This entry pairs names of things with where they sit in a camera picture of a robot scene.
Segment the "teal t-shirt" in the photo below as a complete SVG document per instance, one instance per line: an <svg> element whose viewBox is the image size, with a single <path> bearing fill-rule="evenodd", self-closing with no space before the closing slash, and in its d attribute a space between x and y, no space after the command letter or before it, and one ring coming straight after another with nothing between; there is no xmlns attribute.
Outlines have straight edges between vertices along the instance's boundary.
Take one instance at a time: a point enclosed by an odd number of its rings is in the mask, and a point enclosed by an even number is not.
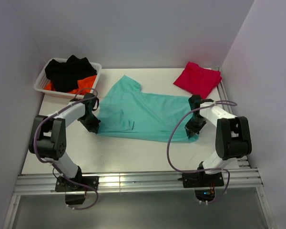
<svg viewBox="0 0 286 229"><path fill-rule="evenodd" d="M123 76L100 102L98 134L157 142L191 143L184 128L190 117L187 97L143 93L141 85Z"/></svg>

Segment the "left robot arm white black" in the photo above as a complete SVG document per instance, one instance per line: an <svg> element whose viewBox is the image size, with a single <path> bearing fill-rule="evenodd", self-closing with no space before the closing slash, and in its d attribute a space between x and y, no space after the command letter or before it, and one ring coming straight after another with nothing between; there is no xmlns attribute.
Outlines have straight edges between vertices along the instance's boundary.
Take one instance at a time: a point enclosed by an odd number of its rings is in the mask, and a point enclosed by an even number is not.
<svg viewBox="0 0 286 229"><path fill-rule="evenodd" d="M68 105L50 115L34 118L29 151L41 163L49 163L71 190L83 186L82 170L66 153L66 128L75 121L80 122L90 133L97 134L100 120L93 114L99 107L99 99L87 93L83 99L73 98Z"/></svg>

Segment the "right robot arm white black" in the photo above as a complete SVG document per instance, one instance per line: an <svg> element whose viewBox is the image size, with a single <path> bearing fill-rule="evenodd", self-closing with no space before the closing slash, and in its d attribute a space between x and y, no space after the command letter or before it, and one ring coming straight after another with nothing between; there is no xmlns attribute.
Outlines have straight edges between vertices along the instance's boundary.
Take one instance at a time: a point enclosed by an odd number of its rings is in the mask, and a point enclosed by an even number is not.
<svg viewBox="0 0 286 229"><path fill-rule="evenodd" d="M242 158L252 152L252 142L248 119L235 116L221 104L234 105L231 101L214 101L193 95L188 99L192 117L185 125L188 138L198 136L207 122L216 127L215 151L200 165L202 171L197 174L197 182L207 186L213 181L213 174L223 170L235 158Z"/></svg>

